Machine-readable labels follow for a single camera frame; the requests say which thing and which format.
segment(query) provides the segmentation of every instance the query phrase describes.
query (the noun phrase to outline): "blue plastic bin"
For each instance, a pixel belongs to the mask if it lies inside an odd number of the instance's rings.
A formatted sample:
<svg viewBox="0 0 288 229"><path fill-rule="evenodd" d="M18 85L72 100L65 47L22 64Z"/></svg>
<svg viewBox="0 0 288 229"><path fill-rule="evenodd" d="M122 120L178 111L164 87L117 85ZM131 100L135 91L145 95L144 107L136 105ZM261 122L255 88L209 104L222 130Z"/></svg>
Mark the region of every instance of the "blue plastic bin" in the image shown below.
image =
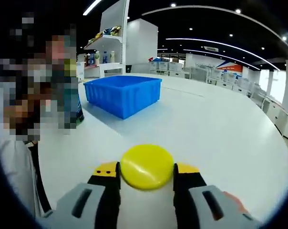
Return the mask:
<svg viewBox="0 0 288 229"><path fill-rule="evenodd" d="M88 102L126 119L160 99L161 79L111 76L84 83Z"/></svg>

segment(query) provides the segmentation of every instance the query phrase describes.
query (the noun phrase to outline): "desk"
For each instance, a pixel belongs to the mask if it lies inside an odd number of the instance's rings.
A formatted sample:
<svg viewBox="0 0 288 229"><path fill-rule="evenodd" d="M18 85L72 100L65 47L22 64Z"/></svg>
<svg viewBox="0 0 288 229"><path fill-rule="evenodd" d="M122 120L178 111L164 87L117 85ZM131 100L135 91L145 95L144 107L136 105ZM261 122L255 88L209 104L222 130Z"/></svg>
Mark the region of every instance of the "desk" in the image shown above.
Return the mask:
<svg viewBox="0 0 288 229"><path fill-rule="evenodd" d="M41 131L41 177L51 207L87 182L99 164L151 143L167 149L175 162L197 166L208 185L267 219L288 188L288 148L263 111L246 96L207 83L137 75L163 79L159 102L123 121L87 103L79 84L84 122L71 135ZM176 228L172 185L142 192L122 181L118 229Z"/></svg>

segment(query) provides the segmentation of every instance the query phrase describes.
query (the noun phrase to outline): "yellow plastic lid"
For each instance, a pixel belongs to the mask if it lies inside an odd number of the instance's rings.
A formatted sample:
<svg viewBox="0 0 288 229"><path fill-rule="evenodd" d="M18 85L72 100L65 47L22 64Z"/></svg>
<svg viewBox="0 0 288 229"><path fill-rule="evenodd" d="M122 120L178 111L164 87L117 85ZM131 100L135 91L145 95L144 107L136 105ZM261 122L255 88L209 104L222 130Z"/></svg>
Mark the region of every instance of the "yellow plastic lid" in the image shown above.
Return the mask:
<svg viewBox="0 0 288 229"><path fill-rule="evenodd" d="M134 146L121 160L121 172L126 183L142 190L163 186L171 178L173 169L172 156L160 146Z"/></svg>

